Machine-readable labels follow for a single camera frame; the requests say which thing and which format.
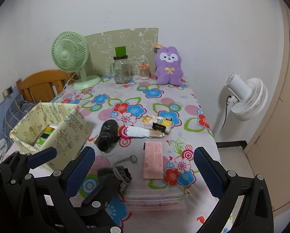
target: door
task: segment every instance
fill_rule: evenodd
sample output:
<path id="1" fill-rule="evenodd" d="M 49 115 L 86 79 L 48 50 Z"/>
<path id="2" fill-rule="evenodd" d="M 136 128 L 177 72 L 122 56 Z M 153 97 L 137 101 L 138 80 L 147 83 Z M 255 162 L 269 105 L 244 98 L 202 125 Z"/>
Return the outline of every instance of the door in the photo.
<path id="1" fill-rule="evenodd" d="M 290 208 L 290 53 L 285 84 L 276 108 L 247 153 L 254 174 L 265 177 L 274 214 Z"/>

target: table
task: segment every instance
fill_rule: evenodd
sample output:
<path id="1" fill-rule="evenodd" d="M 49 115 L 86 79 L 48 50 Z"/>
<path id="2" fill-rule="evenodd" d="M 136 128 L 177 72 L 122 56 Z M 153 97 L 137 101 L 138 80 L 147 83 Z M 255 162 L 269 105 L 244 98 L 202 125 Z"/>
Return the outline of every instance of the table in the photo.
<path id="1" fill-rule="evenodd" d="M 182 78 L 180 86 L 158 85 L 156 77 L 142 80 L 134 76 L 128 84 L 116 84 L 114 79 L 103 77 L 101 83 L 86 90 L 66 88 L 52 102 L 74 103 L 79 112 L 93 126 L 85 146 L 95 147 L 94 141 L 101 126 L 108 119 L 115 119 L 120 126 L 120 140 L 108 153 L 96 149 L 96 159 L 78 194 L 71 198 L 74 206 L 97 186 L 97 169 L 111 167 L 115 162 L 134 154 L 138 162 L 122 163 L 132 174 L 129 189 L 166 190 L 177 188 L 186 193 L 185 210 L 156 213 L 130 213 L 124 195 L 118 194 L 106 208 L 115 223 L 124 232 L 187 232 L 193 233 L 202 226 L 217 204 L 218 199 L 209 192 L 193 162 L 193 151 L 203 146 L 214 160 L 220 161 L 210 127 L 189 83 Z M 141 126 L 144 115 L 160 115 L 173 119 L 173 128 L 164 138 L 128 138 L 126 127 Z M 145 141 L 163 144 L 163 180 L 143 179 Z M 176 178 L 168 178 L 176 172 Z M 45 170 L 31 170 L 35 177 L 49 175 Z M 229 218 L 223 232 L 232 226 Z"/>

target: green fan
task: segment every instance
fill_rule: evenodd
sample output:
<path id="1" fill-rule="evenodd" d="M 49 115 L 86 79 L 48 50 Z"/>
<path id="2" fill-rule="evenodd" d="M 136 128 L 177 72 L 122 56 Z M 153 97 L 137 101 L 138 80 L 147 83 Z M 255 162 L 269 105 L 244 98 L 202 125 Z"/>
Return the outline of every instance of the green fan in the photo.
<path id="1" fill-rule="evenodd" d="M 98 84 L 101 78 L 87 76 L 85 63 L 89 57 L 87 41 L 76 32 L 63 32 L 54 40 L 51 47 L 54 64 L 62 71 L 73 73 L 80 71 L 80 80 L 75 81 L 74 89 L 87 89 Z"/>

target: stuffed animal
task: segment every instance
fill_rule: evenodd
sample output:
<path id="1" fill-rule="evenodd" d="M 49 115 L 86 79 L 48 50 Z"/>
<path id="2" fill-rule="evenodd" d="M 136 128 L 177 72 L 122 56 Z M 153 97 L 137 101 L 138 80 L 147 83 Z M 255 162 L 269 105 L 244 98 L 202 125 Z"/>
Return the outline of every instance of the stuffed animal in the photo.
<path id="1" fill-rule="evenodd" d="M 157 50 L 155 57 L 157 70 L 155 75 L 159 85 L 171 84 L 178 86 L 181 84 L 181 78 L 184 75 L 181 62 L 182 59 L 175 47 L 163 47 Z"/>

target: yellow bow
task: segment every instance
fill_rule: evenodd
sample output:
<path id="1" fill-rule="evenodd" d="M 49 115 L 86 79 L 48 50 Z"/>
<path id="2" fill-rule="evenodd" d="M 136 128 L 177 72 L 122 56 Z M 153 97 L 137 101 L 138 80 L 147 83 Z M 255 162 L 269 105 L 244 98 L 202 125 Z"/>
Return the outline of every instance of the yellow bow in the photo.
<path id="1" fill-rule="evenodd" d="M 169 73 L 173 74 L 172 71 L 174 71 L 175 69 L 174 67 L 166 67 L 165 70 L 168 71 L 168 74 Z"/>

